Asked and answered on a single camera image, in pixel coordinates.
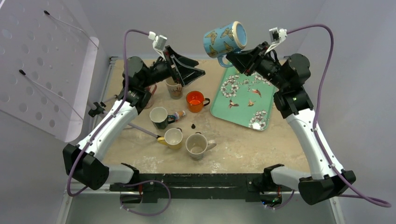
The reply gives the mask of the cream mug with coral print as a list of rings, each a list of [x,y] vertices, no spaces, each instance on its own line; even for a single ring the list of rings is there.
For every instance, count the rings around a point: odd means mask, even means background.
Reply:
[[[180,99],[183,96],[183,87],[181,84],[175,83],[171,77],[167,78],[165,83],[172,99]]]

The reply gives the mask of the blue mug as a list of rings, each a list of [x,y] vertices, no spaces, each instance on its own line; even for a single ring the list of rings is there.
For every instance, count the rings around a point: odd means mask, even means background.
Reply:
[[[217,59],[220,66],[229,68],[232,65],[224,63],[224,56],[227,53],[242,51],[246,47],[247,41],[243,25],[239,21],[234,21],[207,32],[203,38],[203,46],[210,58]]]

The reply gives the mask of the orange mug black handle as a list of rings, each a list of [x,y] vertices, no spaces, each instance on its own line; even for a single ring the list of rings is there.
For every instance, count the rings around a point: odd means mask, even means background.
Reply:
[[[199,91],[190,91],[186,95],[186,103],[190,112],[198,113],[210,104],[210,99],[205,98],[203,93]]]

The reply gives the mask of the pink halloween mug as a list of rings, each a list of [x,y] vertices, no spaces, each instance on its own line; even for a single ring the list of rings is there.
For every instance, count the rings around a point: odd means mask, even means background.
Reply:
[[[151,85],[151,86],[147,87],[146,90],[148,90],[151,93],[151,97],[144,109],[149,109],[154,104],[154,94],[155,94],[155,91],[157,90],[157,85],[156,84]]]

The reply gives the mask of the dark teal mug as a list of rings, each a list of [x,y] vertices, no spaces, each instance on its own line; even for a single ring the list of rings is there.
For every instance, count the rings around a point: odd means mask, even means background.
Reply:
[[[169,115],[164,107],[155,107],[149,114],[150,120],[157,129],[164,130],[169,124],[176,121],[174,115]]]

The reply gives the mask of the yellow mug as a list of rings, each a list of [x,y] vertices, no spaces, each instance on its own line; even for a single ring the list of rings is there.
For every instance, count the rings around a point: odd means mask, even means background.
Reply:
[[[170,149],[180,149],[182,147],[183,132],[181,128],[171,128],[167,130],[163,137],[159,137],[157,142],[166,145]]]

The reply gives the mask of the beige dragon print mug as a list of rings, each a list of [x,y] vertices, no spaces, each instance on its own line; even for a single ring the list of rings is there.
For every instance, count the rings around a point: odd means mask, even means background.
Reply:
[[[202,133],[196,132],[190,135],[185,142],[189,156],[194,160],[201,160],[206,151],[217,145],[215,140],[208,140]]]

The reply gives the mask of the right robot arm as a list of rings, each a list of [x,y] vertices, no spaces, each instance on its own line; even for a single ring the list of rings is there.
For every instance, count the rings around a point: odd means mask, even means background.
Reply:
[[[270,55],[269,45],[264,42],[251,50],[227,53],[226,59],[241,74],[258,73],[277,88],[275,106],[297,136],[309,164],[309,173],[283,164],[267,167],[261,185],[269,190],[279,185],[297,190],[309,205],[345,192],[356,176],[353,171],[345,170],[334,157],[314,119],[315,109],[304,89],[305,81],[311,76],[308,58],[296,53],[286,62],[279,63]]]

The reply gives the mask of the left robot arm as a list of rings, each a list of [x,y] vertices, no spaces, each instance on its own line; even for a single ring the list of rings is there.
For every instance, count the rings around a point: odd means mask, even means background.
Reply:
[[[73,179],[93,190],[106,183],[121,184],[128,191],[138,188],[137,169],[127,164],[109,167],[102,160],[121,131],[146,107],[152,96],[148,87],[167,78],[187,86],[205,75],[198,64],[196,60],[179,55],[170,46],[165,47],[161,59],[151,66],[138,56],[124,59],[123,88],[112,109],[78,144],[67,144],[63,149],[69,195],[72,195]]]

